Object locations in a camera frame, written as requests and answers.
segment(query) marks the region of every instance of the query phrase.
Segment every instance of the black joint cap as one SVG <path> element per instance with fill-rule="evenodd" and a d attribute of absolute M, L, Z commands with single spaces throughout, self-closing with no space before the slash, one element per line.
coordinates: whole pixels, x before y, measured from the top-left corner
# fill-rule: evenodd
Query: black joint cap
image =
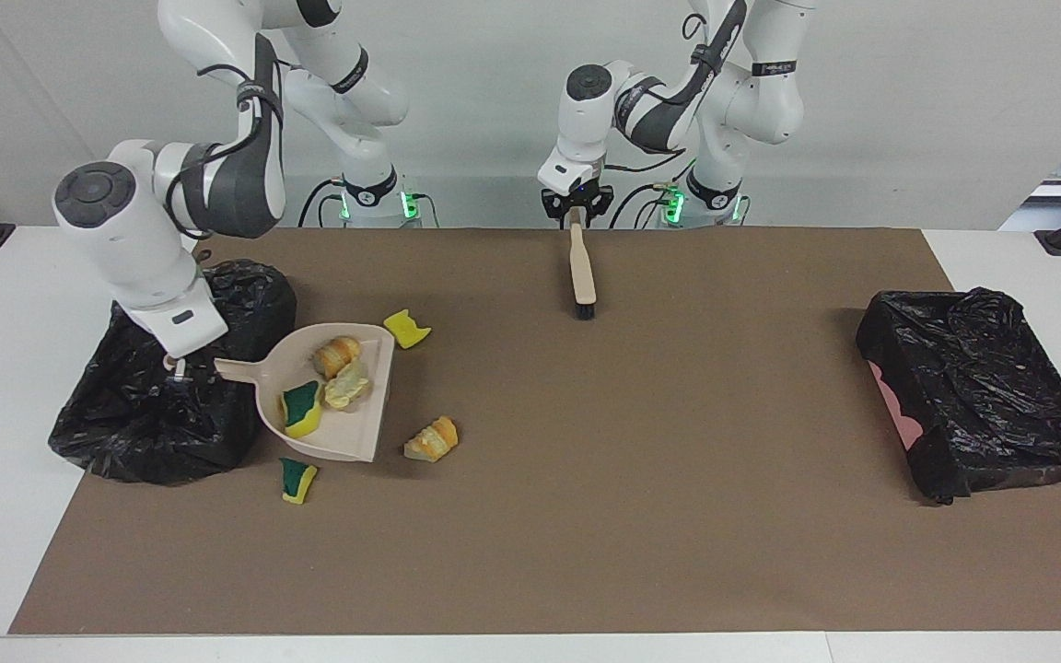
<path fill-rule="evenodd" d="M 83 164 L 55 188 L 55 207 L 75 227 L 100 227 L 134 199 L 138 184 L 123 164 Z"/>
<path fill-rule="evenodd" d="M 574 101 L 597 100 L 611 89 L 611 73 L 601 65 L 577 67 L 568 76 L 568 97 Z"/>

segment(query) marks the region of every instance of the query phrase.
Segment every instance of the black plastic bag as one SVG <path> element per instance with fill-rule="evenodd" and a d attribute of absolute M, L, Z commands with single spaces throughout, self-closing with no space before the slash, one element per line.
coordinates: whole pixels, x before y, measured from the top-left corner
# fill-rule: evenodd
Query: black plastic bag
<path fill-rule="evenodd" d="M 155 337 L 114 304 L 108 331 L 52 430 L 55 453 L 105 478 L 179 484 L 233 469 L 255 440 L 254 387 L 224 381 L 214 357 L 260 361 L 294 329 L 297 297 L 276 268 L 230 261 L 208 268 L 228 332 L 166 370 Z"/>
<path fill-rule="evenodd" d="M 880 293 L 857 341 L 927 499 L 1061 482 L 1061 378 L 1013 298 Z"/>

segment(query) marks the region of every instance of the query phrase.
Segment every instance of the brown mat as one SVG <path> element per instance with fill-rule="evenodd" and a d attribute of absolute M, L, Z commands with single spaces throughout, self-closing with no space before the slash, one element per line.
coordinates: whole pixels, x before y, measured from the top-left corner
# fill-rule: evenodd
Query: brown mat
<path fill-rule="evenodd" d="M 854 332 L 947 290 L 918 231 L 216 240 L 290 276 L 298 324 L 434 328 L 397 352 L 379 460 L 282 444 L 179 488 L 85 477 L 14 633 L 1061 630 L 1061 486 L 921 504 Z M 437 415 L 437 465 L 399 448 Z"/>

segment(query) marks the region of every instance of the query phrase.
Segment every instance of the wooden brush handle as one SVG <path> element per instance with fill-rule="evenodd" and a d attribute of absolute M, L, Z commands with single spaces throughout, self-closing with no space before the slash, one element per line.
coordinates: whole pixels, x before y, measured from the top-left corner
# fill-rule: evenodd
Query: wooden brush handle
<path fill-rule="evenodd" d="M 576 291 L 577 304 L 594 304 L 597 302 L 597 282 L 592 276 L 592 260 L 589 249 L 584 245 L 584 219 L 580 210 L 569 211 L 572 233 L 572 289 Z"/>

